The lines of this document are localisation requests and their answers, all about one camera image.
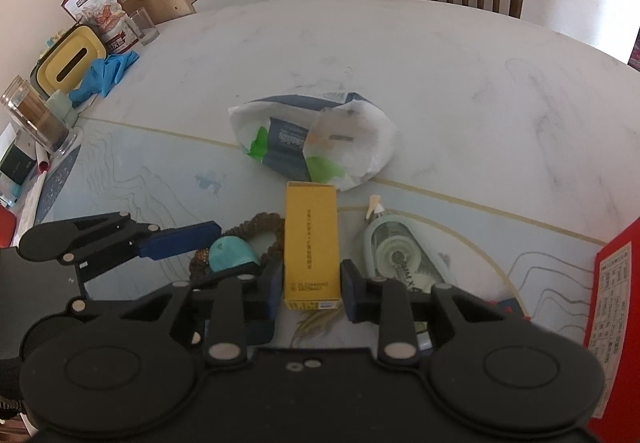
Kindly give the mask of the yellow rectangular box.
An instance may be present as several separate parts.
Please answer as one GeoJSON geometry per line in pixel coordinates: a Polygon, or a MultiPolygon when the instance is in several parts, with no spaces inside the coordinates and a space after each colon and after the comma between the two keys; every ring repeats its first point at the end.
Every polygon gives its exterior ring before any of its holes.
{"type": "Polygon", "coordinates": [[[283,300],[289,309],[326,311],[340,306],[340,242],[334,186],[288,182],[283,267],[283,300]]]}

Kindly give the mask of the grey correction tape dispenser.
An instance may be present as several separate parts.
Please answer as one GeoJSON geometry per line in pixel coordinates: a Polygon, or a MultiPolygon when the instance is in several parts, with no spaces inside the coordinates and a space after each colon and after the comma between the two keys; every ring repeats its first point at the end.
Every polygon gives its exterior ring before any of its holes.
{"type": "Polygon", "coordinates": [[[371,195],[363,232],[367,277],[401,281],[409,291],[429,293],[433,286],[457,285],[442,256],[409,218],[387,210],[380,195],[371,195]]]}

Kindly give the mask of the teal oval eraser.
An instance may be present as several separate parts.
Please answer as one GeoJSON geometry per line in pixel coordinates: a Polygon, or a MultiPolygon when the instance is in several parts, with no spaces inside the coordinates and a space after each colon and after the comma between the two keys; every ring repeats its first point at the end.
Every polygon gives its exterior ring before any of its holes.
{"type": "Polygon", "coordinates": [[[219,237],[209,248],[208,265],[214,273],[248,263],[258,264],[259,259],[250,244],[240,237],[219,237]]]}

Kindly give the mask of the white plastic bag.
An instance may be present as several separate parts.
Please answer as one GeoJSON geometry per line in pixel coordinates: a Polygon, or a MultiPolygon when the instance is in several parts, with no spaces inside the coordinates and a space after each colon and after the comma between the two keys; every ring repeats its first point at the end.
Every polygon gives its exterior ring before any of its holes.
{"type": "Polygon", "coordinates": [[[357,92],[283,94],[228,109],[241,150],[292,181],[355,189],[393,158],[399,130],[357,92]]]}

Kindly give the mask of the dark green small box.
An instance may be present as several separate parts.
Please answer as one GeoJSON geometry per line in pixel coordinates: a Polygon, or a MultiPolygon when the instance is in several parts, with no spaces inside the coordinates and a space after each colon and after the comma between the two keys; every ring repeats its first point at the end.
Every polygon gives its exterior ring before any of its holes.
{"type": "Polygon", "coordinates": [[[2,174],[14,183],[22,185],[36,164],[36,148],[34,143],[12,143],[1,158],[2,174]]]}

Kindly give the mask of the blue cloth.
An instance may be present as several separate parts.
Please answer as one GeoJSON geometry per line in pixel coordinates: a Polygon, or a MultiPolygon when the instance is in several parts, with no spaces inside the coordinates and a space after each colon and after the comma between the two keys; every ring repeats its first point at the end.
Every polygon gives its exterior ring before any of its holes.
{"type": "Polygon", "coordinates": [[[122,81],[128,68],[139,58],[137,52],[128,51],[92,61],[79,87],[70,91],[68,95],[72,106],[80,106],[91,96],[108,96],[108,93],[122,81]]]}

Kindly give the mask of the yellow tissue box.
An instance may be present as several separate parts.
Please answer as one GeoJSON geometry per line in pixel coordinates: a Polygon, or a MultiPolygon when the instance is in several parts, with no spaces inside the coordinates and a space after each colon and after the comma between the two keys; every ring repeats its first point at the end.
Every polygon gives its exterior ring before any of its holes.
{"type": "Polygon", "coordinates": [[[41,56],[30,83],[44,100],[58,90],[68,94],[79,87],[93,61],[106,57],[106,47],[93,29],[76,24],[41,56]]]}

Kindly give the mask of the clear glass jar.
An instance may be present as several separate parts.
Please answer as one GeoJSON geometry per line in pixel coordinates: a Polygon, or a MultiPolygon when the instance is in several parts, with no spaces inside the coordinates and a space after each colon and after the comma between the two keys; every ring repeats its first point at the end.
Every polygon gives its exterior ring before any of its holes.
{"type": "Polygon", "coordinates": [[[51,155],[66,154],[77,139],[76,130],[58,119],[39,93],[21,76],[16,76],[3,91],[1,104],[51,155]]]}

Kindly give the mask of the drinking glass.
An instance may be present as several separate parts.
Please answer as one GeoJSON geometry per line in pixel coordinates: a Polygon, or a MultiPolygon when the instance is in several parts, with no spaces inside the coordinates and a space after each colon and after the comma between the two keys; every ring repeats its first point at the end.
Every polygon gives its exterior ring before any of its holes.
{"type": "Polygon", "coordinates": [[[130,12],[128,14],[127,24],[144,46],[147,46],[160,36],[160,32],[157,30],[145,8],[130,12]]]}

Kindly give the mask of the red white snack bag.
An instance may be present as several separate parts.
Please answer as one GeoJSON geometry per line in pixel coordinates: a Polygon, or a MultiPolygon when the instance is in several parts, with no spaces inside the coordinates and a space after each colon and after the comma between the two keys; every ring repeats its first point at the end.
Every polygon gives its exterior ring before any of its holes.
{"type": "Polygon", "coordinates": [[[125,53],[138,42],[120,0],[63,0],[61,6],[96,33],[108,54],[125,53]]]}

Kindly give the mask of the red white cardboard box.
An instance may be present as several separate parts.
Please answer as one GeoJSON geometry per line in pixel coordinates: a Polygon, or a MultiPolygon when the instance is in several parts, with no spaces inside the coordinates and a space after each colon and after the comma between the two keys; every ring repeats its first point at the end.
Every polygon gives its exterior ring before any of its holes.
{"type": "Polygon", "coordinates": [[[589,429],[602,442],[639,440],[639,239],[631,223],[597,254],[585,346],[604,371],[589,429]]]}

